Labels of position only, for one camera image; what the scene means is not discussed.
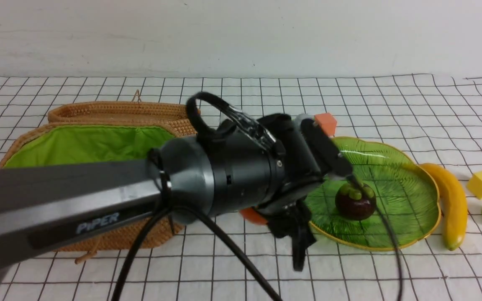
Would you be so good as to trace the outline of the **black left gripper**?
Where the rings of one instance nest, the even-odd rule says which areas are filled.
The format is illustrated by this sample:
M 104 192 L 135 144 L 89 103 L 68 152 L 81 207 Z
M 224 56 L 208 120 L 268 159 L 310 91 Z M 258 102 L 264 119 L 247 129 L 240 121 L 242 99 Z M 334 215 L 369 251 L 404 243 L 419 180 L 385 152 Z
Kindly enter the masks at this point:
M 273 198 L 258 206 L 258 214 L 276 238 L 292 238 L 293 270 L 302 272 L 307 249 L 316 242 L 310 230 L 312 213 L 305 203 L 308 194 L 320 187 L 325 176 L 309 176 L 294 187 L 277 191 Z

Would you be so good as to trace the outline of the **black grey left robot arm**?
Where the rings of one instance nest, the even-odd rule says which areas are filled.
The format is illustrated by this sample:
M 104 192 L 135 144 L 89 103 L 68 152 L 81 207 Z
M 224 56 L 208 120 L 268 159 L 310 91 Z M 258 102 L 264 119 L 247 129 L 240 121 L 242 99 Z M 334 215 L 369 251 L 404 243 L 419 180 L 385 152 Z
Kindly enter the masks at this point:
M 293 269 L 300 272 L 315 242 L 303 200 L 331 172 L 331 153 L 312 118 L 273 114 L 214 131 L 199 124 L 196 136 L 173 139 L 144 159 L 0 169 L 0 284 L 15 263 L 149 217 L 120 271 L 112 296 L 118 301 L 146 234 L 169 217 L 184 225 L 202 221 L 279 301 L 212 218 L 254 209 L 274 236 L 292 238 Z

